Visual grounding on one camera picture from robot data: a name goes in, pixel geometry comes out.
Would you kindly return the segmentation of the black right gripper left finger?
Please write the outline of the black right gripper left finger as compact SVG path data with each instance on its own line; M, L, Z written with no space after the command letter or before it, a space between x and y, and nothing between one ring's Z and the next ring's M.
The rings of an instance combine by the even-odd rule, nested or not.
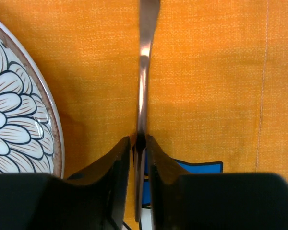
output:
M119 230L123 226L130 138L59 179L44 173L0 174L0 230Z

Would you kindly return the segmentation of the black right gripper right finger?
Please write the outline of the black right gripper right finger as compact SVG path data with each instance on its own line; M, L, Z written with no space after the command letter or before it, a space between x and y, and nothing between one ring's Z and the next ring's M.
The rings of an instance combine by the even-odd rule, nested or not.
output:
M193 174L147 136L155 230L288 230L288 183L275 173Z

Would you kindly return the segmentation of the floral patterned ceramic plate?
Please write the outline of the floral patterned ceramic plate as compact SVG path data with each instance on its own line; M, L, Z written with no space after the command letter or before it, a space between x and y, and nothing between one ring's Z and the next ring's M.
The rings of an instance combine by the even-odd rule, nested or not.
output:
M36 63L0 22L0 173L64 176L60 117Z

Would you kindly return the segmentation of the yellow Mickey Mouse placemat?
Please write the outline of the yellow Mickey Mouse placemat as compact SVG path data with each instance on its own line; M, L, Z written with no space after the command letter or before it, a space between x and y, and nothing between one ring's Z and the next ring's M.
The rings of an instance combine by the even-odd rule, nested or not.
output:
M275 173L288 183L288 0L160 1L146 138L193 174ZM134 206L139 3L0 0L0 22L36 63L60 117L59 179L130 138L120 230L154 230L147 149L140 222Z

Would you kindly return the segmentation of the copper butter knife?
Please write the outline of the copper butter knife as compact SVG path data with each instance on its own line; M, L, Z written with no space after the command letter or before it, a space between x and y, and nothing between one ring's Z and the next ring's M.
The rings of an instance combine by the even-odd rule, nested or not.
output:
M134 144L135 221L140 222L145 169L149 67L161 1L139 3L139 87Z

